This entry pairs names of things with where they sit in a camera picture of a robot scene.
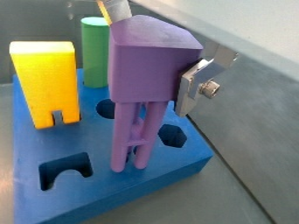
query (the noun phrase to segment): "purple 3d-printed object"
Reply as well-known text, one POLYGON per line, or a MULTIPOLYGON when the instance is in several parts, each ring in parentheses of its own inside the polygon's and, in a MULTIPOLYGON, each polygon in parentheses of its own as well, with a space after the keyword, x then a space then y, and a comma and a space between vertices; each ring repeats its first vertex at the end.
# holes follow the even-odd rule
POLYGON ((108 84, 116 103, 111 168, 121 172, 137 146, 135 167, 145 168, 168 101, 176 100, 180 73, 200 57, 201 44, 175 25, 133 16, 111 25, 108 84), (139 118, 145 102, 144 121, 139 118))

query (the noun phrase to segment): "hole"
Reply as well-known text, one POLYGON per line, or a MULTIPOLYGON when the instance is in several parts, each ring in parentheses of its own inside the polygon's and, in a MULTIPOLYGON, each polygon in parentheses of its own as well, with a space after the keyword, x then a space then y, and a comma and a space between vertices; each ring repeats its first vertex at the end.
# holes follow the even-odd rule
POLYGON ((52 119, 52 126, 55 126, 56 125, 56 122, 55 122, 53 114, 51 114, 51 119, 52 119))
POLYGON ((109 99, 105 99, 97 103, 96 111, 99 115, 107 119, 115 119, 115 109, 116 104, 109 99))
POLYGON ((63 121, 61 121, 61 111, 60 110, 53 110, 51 112, 51 115, 52 115, 53 126, 57 125, 57 124, 63 124, 63 121))
POLYGON ((128 162, 131 151, 125 154, 125 162, 128 162))
POLYGON ((39 171, 43 191, 52 189, 56 177, 67 170, 80 172, 84 178, 92 175, 89 155, 87 152, 81 152, 80 154, 60 158, 40 165, 39 171))
POLYGON ((133 153, 135 153, 135 154, 136 154, 136 150, 137 150, 137 148, 135 147, 135 148, 133 148, 133 153))
POLYGON ((187 141, 181 128, 171 124, 163 125, 157 135, 161 138, 163 144, 175 148, 181 148, 187 141))
POLYGON ((141 104, 141 108, 140 108, 140 115, 139 115, 143 119, 145 119, 145 103, 141 104))

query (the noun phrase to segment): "bolt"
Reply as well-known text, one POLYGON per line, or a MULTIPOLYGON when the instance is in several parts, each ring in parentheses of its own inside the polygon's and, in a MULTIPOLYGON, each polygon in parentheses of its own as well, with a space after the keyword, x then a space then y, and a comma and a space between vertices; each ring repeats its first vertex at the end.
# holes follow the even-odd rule
POLYGON ((204 83, 200 84, 200 95, 204 95, 209 99, 216 95, 220 90, 220 84, 212 81, 212 79, 207 80, 204 83))
POLYGON ((68 19, 69 19, 69 20, 73 19, 73 14, 72 14, 72 13, 68 14, 68 19))
POLYGON ((72 6, 72 2, 67 2, 67 8, 72 6))
POLYGON ((233 61, 239 58, 239 53, 236 52, 235 53, 235 58, 233 58, 233 61))

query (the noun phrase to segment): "arch-shaped cutout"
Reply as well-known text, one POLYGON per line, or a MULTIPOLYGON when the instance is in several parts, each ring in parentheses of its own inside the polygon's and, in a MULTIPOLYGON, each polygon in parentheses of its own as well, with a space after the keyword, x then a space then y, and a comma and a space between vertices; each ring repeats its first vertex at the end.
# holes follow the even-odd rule
POLYGON ((81 152, 69 157, 52 160, 51 162, 40 165, 39 171, 43 191, 52 189, 56 177, 67 170, 77 171, 84 178, 92 175, 93 171, 91 168, 89 155, 87 152, 81 152))

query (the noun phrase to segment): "blue base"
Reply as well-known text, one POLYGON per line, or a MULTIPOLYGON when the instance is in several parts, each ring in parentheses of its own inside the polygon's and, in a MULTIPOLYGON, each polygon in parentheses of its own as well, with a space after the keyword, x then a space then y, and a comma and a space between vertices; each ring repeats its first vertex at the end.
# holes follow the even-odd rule
POLYGON ((212 152, 187 118, 173 113, 169 103, 163 123, 181 128, 187 141, 181 148, 165 146, 156 138, 153 154, 144 170, 133 167, 129 156, 125 170, 109 170, 113 120, 96 112, 97 103, 108 98, 108 88, 81 85, 79 100, 81 121, 64 125, 56 119, 51 129, 35 129, 17 77, 13 77, 13 220, 15 223, 77 223, 103 214, 128 201, 199 172, 212 152), (88 153, 92 175, 83 177, 67 170, 49 190, 41 190, 44 164, 60 165, 59 159, 88 153))

